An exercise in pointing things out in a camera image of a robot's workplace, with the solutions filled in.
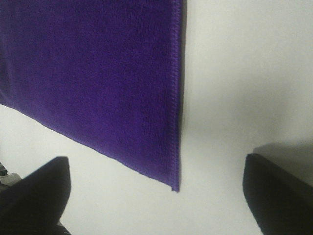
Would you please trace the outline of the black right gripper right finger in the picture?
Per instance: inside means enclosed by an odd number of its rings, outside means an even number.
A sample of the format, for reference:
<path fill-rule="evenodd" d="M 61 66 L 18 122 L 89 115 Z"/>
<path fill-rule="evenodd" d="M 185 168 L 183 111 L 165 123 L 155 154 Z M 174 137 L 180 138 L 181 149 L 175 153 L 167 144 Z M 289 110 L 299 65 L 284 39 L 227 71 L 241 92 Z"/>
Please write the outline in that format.
<path fill-rule="evenodd" d="M 311 235 L 313 187 L 259 154 L 248 154 L 243 174 L 247 205 L 264 235 Z"/>

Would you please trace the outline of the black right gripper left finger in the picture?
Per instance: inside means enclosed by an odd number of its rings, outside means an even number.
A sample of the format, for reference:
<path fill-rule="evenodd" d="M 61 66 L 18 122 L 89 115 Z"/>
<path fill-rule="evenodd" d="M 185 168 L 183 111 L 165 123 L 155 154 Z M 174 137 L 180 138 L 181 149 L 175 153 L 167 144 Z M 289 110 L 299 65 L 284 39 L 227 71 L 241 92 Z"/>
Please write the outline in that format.
<path fill-rule="evenodd" d="M 56 157 L 25 178 L 0 167 L 2 235 L 68 235 L 60 222 L 71 192 L 67 157 Z"/>

